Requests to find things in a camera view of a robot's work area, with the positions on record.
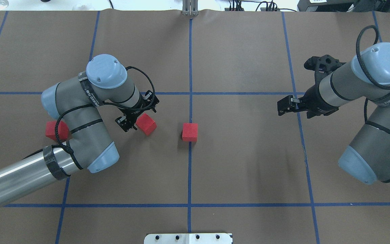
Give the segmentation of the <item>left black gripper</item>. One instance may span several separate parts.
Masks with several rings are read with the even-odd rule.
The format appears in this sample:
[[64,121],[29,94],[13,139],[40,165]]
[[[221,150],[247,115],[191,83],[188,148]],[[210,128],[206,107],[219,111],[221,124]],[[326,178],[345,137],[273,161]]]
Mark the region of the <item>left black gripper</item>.
[[136,127],[137,117],[143,113],[144,102],[142,98],[139,98],[138,102],[132,108],[125,108],[124,115],[125,117],[117,117],[115,122],[119,125],[119,127],[124,131],[128,132],[130,129],[138,130]]

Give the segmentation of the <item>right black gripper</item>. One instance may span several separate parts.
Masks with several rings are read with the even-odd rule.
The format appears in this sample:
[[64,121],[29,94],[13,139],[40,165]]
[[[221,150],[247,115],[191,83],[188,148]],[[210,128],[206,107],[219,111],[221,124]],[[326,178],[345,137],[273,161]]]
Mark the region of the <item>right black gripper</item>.
[[[300,98],[303,103],[303,110],[306,111],[307,119],[316,116],[329,116],[330,114],[339,110],[339,107],[332,106],[322,99],[319,91],[319,85],[310,87]],[[277,102],[278,115],[283,116],[286,113],[298,113],[300,109],[297,108],[299,99],[294,95],[288,95]]]

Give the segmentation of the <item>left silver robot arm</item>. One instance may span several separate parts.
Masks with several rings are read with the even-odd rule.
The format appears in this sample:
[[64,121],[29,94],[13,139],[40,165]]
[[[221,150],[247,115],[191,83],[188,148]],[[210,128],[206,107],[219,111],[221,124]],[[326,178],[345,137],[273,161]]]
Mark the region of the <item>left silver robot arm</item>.
[[129,131],[136,129],[142,113],[156,111],[158,104],[150,77],[143,73],[151,89],[142,94],[128,75],[130,69],[140,71],[125,67],[110,54],[99,54],[91,58],[85,71],[42,92],[42,106],[56,121],[55,144],[0,170],[0,207],[68,179],[79,170],[98,173],[118,162],[118,150],[99,107],[118,108],[122,116],[115,122]]

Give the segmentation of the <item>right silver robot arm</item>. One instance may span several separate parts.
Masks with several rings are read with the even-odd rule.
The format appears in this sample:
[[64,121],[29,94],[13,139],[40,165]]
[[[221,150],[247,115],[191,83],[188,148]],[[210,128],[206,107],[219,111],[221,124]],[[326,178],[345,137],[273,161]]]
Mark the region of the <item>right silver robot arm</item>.
[[315,84],[297,98],[277,102],[278,115],[307,113],[307,118],[328,116],[362,97],[376,105],[338,160],[339,167],[364,184],[390,185],[390,43],[377,43],[360,52],[363,64],[377,84],[370,82],[354,56],[341,62],[330,55],[305,63],[315,73]]

